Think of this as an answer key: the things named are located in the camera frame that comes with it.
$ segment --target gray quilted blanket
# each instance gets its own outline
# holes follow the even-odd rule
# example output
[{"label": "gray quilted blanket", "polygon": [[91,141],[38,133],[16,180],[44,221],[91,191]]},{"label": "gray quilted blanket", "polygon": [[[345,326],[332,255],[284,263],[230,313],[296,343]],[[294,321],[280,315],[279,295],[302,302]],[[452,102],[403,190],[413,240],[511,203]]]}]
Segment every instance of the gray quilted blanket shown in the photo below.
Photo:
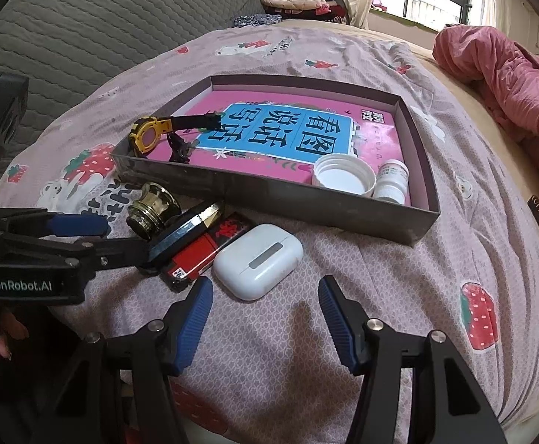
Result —
[{"label": "gray quilted blanket", "polygon": [[0,70],[30,78],[8,163],[110,78],[235,17],[259,0],[11,0],[0,13]]}]

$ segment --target cartoon pattern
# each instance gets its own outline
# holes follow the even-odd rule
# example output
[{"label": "cartoon pattern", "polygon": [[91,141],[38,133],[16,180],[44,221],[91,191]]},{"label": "cartoon pattern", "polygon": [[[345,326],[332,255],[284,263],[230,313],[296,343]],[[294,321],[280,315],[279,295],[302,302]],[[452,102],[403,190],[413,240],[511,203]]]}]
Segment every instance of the cartoon pattern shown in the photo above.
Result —
[{"label": "cartoon pattern", "polygon": [[102,185],[95,189],[99,191],[90,200],[85,201],[78,213],[94,213],[107,217],[109,223],[114,222],[140,196],[140,185],[123,184],[116,173],[109,176]]},{"label": "cartoon pattern", "polygon": [[59,179],[42,187],[36,206],[50,212],[74,213],[115,168],[110,155],[114,147],[111,143],[102,143],[72,158]]},{"label": "cartoon pattern", "polygon": [[331,67],[338,66],[337,63],[327,63],[326,61],[323,61],[323,60],[317,60],[317,61],[305,60],[304,64],[313,68],[331,68]]},{"label": "cartoon pattern", "polygon": [[393,65],[387,65],[387,67],[392,68],[400,75],[405,75],[408,70],[412,67],[411,65],[403,65],[402,67],[393,67]]},{"label": "cartoon pattern", "polygon": [[13,165],[7,170],[7,182],[10,184],[18,184],[28,168],[29,167],[26,165]]},{"label": "cartoon pattern", "polygon": [[436,120],[432,115],[425,114],[420,108],[416,106],[409,106],[420,118],[423,118],[426,123],[429,125],[430,130],[436,136],[437,139],[445,141],[446,134],[444,130],[438,126],[438,120]]},{"label": "cartoon pattern", "polygon": [[471,185],[471,182],[464,179],[463,177],[458,176],[457,173],[454,172],[454,170],[452,172],[452,175],[457,181],[457,188],[463,194],[463,198],[465,200],[471,199],[471,197],[473,197],[473,185]]},{"label": "cartoon pattern", "polygon": [[473,349],[484,350],[499,340],[492,297],[478,283],[461,288],[461,319]]},{"label": "cartoon pattern", "polygon": [[256,53],[259,51],[265,51],[264,47],[270,45],[269,42],[265,40],[257,40],[254,42],[239,43],[234,46],[222,47],[220,50],[217,50],[216,55],[219,56],[229,56],[244,53],[250,55],[251,53]]},{"label": "cartoon pattern", "polygon": [[173,380],[170,380],[170,383],[177,410],[184,418],[210,432],[221,435],[226,433],[229,426],[218,412]]},{"label": "cartoon pattern", "polygon": [[294,40],[292,40],[292,38],[290,37],[286,37],[283,40],[280,40],[280,42],[276,46],[272,47],[272,49],[267,52],[266,57],[273,55],[277,51],[286,50],[293,41]]}]

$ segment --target brass doorknob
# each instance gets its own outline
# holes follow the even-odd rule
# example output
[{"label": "brass doorknob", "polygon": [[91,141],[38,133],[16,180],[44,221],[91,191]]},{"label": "brass doorknob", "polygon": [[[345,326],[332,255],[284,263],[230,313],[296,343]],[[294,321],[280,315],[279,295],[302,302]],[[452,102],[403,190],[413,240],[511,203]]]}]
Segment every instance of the brass doorknob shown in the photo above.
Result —
[{"label": "brass doorknob", "polygon": [[140,198],[128,207],[125,222],[141,238],[150,240],[179,215],[181,207],[175,197],[161,185],[147,182]]}]

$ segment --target strawberry print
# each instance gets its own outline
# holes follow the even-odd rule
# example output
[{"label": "strawberry print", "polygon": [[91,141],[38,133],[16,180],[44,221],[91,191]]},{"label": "strawberry print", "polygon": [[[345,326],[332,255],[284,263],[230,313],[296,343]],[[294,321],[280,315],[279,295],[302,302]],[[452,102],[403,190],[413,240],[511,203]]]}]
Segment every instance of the strawberry print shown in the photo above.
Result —
[{"label": "strawberry print", "polygon": [[484,350],[498,342],[493,299],[478,283],[461,288],[461,318],[473,349]]},{"label": "strawberry print", "polygon": [[264,47],[264,46],[269,45],[269,44],[270,43],[265,41],[265,40],[257,40],[256,42],[239,43],[239,47],[241,47],[241,48],[250,48],[250,47],[259,48],[259,47]]},{"label": "strawberry print", "polygon": [[64,180],[71,182],[79,176],[78,184],[85,184],[93,174],[100,174],[105,178],[114,169],[115,163],[111,158],[111,151],[115,146],[105,143],[97,145],[90,150],[83,150],[78,157],[72,158],[64,171]]},{"label": "strawberry print", "polygon": [[210,405],[176,382],[169,379],[169,383],[173,389],[177,410],[183,417],[215,434],[222,435],[228,430],[226,421]]},{"label": "strawberry print", "polygon": [[392,65],[388,65],[389,68],[392,70],[395,70],[400,75],[405,75],[407,71],[412,67],[411,65],[404,65],[402,67],[393,67]]},{"label": "strawberry print", "polygon": [[21,181],[21,177],[23,177],[23,174],[27,171],[29,167],[26,165],[13,165],[8,169],[8,182],[11,184],[18,184]]},{"label": "strawberry print", "polygon": [[313,68],[331,68],[331,67],[338,66],[337,63],[327,63],[326,61],[322,61],[322,60],[317,60],[317,61],[306,60],[304,63],[308,65],[309,67],[313,67]]}]

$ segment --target metal screw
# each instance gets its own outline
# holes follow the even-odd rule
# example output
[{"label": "metal screw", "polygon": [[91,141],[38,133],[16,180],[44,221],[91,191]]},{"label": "metal screw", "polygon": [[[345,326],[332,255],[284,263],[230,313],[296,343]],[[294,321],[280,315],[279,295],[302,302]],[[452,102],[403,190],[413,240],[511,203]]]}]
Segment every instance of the metal screw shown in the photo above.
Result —
[{"label": "metal screw", "polygon": [[101,339],[101,334],[99,332],[90,332],[85,337],[85,342],[88,344],[96,344]]},{"label": "metal screw", "polygon": [[430,334],[430,337],[434,342],[438,342],[439,344],[442,344],[446,340],[446,334],[441,330],[434,330]]},{"label": "metal screw", "polygon": [[368,320],[368,328],[370,330],[383,330],[384,324],[380,319],[370,319]]},{"label": "metal screw", "polygon": [[151,332],[159,332],[163,330],[164,327],[165,327],[165,323],[161,319],[151,320],[148,323],[148,330]]}]

